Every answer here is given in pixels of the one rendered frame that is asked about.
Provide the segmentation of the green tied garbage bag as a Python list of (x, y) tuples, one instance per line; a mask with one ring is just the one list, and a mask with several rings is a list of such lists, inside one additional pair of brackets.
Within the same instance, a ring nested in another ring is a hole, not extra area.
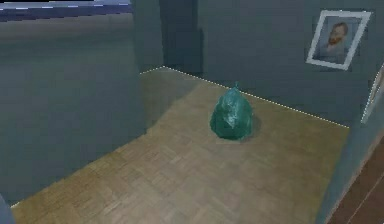
[(241, 141), (252, 134), (253, 110), (241, 94), (238, 81), (219, 97), (209, 125), (219, 138), (226, 140)]

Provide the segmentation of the white framed portrait painting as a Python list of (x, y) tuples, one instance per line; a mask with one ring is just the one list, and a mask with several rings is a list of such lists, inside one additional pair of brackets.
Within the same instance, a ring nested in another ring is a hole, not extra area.
[(306, 62), (347, 70), (372, 12), (322, 10)]

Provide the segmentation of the white framed wall picture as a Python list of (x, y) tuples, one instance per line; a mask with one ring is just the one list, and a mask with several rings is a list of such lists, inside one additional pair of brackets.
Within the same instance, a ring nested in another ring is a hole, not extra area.
[(381, 66), (373, 82), (372, 89), (371, 89), (369, 98), (367, 100), (367, 104), (364, 109), (363, 116), (361, 118), (362, 123), (367, 122), (371, 112), (373, 111), (373, 108), (377, 104), (383, 92), (384, 92), (384, 64)]

